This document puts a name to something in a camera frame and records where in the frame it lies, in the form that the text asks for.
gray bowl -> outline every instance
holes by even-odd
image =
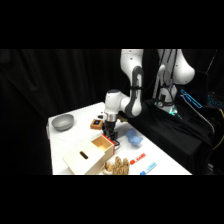
[[[66,131],[74,125],[74,117],[70,114],[61,115],[52,121],[52,125],[57,131]]]

white box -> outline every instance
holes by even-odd
[[[91,142],[74,148],[63,160],[74,175],[97,175],[115,153],[115,144],[101,135]]]

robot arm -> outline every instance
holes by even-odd
[[[175,84],[186,85],[191,82],[195,76],[195,70],[187,63],[181,49],[158,49],[158,53],[161,66],[157,75],[153,99],[158,108],[173,114],[172,111],[177,111],[174,105],[177,94]],[[157,98],[159,83],[160,92]]]
[[[110,90],[106,95],[104,134],[116,140],[114,128],[119,111],[128,117],[138,116],[142,111],[142,87],[144,72],[142,69],[143,49],[123,49],[121,52],[121,69],[130,80],[130,97],[119,90]]]

black curtain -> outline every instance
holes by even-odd
[[[189,64],[206,72],[216,49],[185,49]],[[110,89],[129,94],[120,69],[121,49],[0,49],[2,174],[52,174],[48,118],[104,102]],[[219,49],[209,71],[210,89],[223,92]],[[143,100],[153,93],[159,57],[146,49]]]

white table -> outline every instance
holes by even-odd
[[[54,175],[71,175],[62,157],[72,148],[86,141],[92,141],[103,134],[102,130],[90,129],[90,124],[94,119],[98,119],[98,115],[101,115],[104,108],[104,103],[98,103],[67,113],[74,116],[75,123],[70,130],[65,132],[56,131],[51,124],[55,117],[49,118],[49,136]],[[116,156],[119,156],[122,160],[127,158],[131,161],[141,153],[146,153],[147,156],[144,159],[130,166],[130,175],[139,175],[153,162],[157,163],[157,167],[148,173],[148,175],[191,175],[186,169],[137,130],[138,136],[142,137],[143,141],[139,146],[131,145],[125,133],[132,128],[133,127],[129,123],[117,121],[116,130],[118,131],[118,141],[121,143],[121,147],[109,161],[115,161]]]

